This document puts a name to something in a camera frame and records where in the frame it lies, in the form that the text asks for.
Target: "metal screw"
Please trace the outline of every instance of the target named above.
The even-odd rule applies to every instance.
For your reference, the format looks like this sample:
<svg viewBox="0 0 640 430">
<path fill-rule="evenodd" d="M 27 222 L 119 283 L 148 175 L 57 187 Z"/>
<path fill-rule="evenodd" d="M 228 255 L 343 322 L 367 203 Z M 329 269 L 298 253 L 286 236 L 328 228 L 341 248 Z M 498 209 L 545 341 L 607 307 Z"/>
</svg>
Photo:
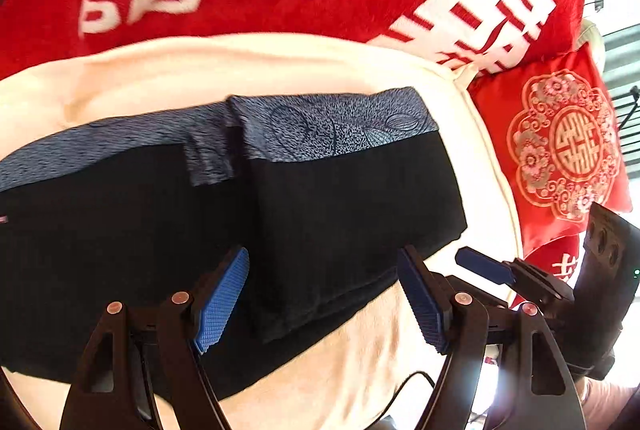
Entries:
<svg viewBox="0 0 640 430">
<path fill-rule="evenodd" d="M 538 314 L 538 307 L 531 302 L 526 302 L 522 304 L 522 312 L 529 316 L 535 316 Z"/>
<path fill-rule="evenodd" d="M 454 298 L 456 302 L 462 305 L 469 305 L 474 301 L 474 298 L 469 293 L 457 293 Z"/>
<path fill-rule="evenodd" d="M 111 302 L 109 305 L 107 305 L 107 312 L 110 315 L 116 315 L 120 311 L 122 311 L 122 303 L 121 302 Z"/>
<path fill-rule="evenodd" d="M 178 291 L 177 293 L 174 293 L 174 295 L 171 297 L 171 302 L 177 305 L 184 304 L 188 300 L 189 300 L 189 293 L 187 293 L 186 291 Z"/>
</svg>

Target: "floral embroidery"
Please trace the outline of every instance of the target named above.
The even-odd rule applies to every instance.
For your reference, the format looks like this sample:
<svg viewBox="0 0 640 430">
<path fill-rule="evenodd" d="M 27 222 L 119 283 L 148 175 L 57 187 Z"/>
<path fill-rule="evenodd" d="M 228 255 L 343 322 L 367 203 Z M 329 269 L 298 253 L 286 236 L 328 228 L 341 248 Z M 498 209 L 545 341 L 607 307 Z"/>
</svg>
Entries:
<svg viewBox="0 0 640 430">
<path fill-rule="evenodd" d="M 620 171 L 614 112 L 601 89 L 569 70 L 536 76 L 522 89 L 507 145 L 524 198 L 558 219 L 583 222 L 609 198 Z"/>
</svg>

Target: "black device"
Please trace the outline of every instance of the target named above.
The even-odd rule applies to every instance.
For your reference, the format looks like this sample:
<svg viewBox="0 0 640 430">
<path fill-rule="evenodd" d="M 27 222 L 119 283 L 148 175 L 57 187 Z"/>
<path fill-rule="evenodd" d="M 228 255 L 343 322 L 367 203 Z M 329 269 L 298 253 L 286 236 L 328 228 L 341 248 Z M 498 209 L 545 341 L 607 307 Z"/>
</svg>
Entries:
<svg viewBox="0 0 640 430">
<path fill-rule="evenodd" d="M 526 262 L 459 250 L 461 266 L 529 300 L 517 311 L 455 276 L 430 272 L 411 246 L 400 250 L 398 277 L 422 334 L 446 355 L 416 429 L 465 429 L 485 347 L 498 344 L 498 388 L 485 430 L 584 430 L 574 379 L 609 357 L 640 280 L 639 242 L 637 228 L 594 204 L 575 290 Z M 246 250 L 234 248 L 192 291 L 158 308 L 112 302 L 84 350 L 60 430 L 162 430 L 150 348 L 158 351 L 180 428 L 231 430 L 200 355 L 220 338 L 247 273 Z M 1 369 L 0 428 L 40 430 Z"/>
</svg>

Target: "black fabric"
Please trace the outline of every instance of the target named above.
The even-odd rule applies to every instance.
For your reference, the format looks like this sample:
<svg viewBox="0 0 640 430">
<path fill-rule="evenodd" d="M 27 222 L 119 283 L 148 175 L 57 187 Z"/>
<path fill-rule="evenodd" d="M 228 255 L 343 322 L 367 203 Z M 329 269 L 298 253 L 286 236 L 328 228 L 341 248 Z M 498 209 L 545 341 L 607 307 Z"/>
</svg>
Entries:
<svg viewBox="0 0 640 430">
<path fill-rule="evenodd" d="M 223 399 L 391 285 L 396 246 L 431 253 L 465 227 L 436 132 L 320 161 L 234 164 L 236 179 L 192 187 L 182 146 L 144 147 L 0 193 L 0 362 L 69 382 L 108 302 L 158 304 L 239 242 L 249 280 L 204 356 Z M 264 343 L 256 328 L 273 327 L 282 337 Z"/>
</svg>

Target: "blue gripper pad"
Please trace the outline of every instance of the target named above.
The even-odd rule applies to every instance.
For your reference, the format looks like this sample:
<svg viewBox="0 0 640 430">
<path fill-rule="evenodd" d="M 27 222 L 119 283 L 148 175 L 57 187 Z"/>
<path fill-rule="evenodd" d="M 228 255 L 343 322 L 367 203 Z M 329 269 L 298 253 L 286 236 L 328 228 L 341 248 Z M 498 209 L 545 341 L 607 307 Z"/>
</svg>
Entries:
<svg viewBox="0 0 640 430">
<path fill-rule="evenodd" d="M 249 252 L 241 248 L 226 268 L 211 298 L 200 311 L 200 331 L 194 338 L 200 354 L 207 352 L 210 346 L 220 340 L 248 275 Z"/>
<path fill-rule="evenodd" d="M 444 354 L 448 341 L 445 337 L 443 313 L 406 250 L 398 251 L 398 280 L 414 312 L 424 341 Z"/>
<path fill-rule="evenodd" d="M 505 264 L 489 258 L 479 251 L 472 250 L 465 246 L 456 253 L 456 264 L 480 275 L 494 284 L 513 284 L 516 279 Z"/>
</svg>

